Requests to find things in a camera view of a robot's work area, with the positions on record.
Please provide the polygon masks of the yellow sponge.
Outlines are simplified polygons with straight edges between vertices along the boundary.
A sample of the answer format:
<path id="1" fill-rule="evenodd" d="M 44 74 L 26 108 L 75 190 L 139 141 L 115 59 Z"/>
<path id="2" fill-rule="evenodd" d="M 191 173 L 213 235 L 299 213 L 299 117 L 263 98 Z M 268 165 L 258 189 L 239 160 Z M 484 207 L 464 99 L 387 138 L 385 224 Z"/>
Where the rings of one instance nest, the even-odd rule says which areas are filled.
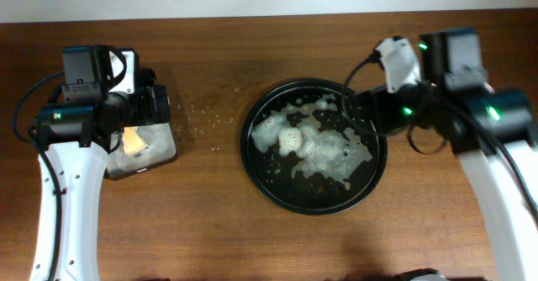
<path id="1" fill-rule="evenodd" d="M 122 143 L 127 156 L 133 156 L 148 147 L 148 143 L 139 134 L 138 126 L 124 128 Z"/>

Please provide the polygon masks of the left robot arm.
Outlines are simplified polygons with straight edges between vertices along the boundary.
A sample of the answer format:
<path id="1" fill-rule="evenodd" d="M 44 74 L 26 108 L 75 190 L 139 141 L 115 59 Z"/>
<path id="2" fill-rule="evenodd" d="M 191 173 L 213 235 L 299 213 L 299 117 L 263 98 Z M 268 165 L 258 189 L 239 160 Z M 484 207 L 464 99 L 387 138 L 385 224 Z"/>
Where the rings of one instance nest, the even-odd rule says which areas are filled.
<path id="1" fill-rule="evenodd" d="M 172 162 L 167 89 L 132 48 L 66 47 L 63 82 L 29 128 L 41 176 L 33 280 L 97 280 L 103 180 Z"/>

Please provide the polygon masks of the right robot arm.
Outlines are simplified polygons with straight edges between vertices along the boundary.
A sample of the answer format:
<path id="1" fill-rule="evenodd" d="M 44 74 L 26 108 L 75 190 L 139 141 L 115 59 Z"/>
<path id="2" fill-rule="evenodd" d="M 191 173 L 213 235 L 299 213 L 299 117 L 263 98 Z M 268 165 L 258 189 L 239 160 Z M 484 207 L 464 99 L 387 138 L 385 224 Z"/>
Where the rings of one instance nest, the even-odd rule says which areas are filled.
<path id="1" fill-rule="evenodd" d="M 434 130 L 450 147 L 477 198 L 498 277 L 537 277 L 537 123 L 519 89 L 495 90 L 475 29 L 422 34 L 417 45 L 393 36 L 367 57 L 383 86 L 342 90 L 345 117 L 364 113 L 363 135 Z"/>

